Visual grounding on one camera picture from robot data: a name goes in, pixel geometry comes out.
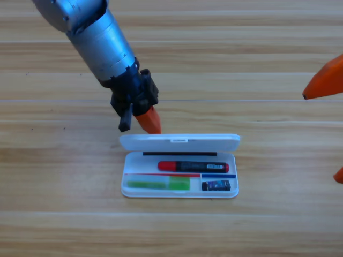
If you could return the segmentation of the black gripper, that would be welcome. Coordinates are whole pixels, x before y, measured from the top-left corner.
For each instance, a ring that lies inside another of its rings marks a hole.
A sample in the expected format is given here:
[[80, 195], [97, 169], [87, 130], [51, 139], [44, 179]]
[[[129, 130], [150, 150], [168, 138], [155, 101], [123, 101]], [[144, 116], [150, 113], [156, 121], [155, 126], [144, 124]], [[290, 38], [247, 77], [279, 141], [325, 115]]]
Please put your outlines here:
[[101, 85], [112, 91], [110, 104], [120, 116], [121, 132], [131, 129], [131, 118], [135, 117], [148, 134], [161, 134], [160, 117], [154, 108], [159, 102], [159, 90], [148, 69], [140, 71], [139, 64], [134, 63], [123, 74], [112, 76]]

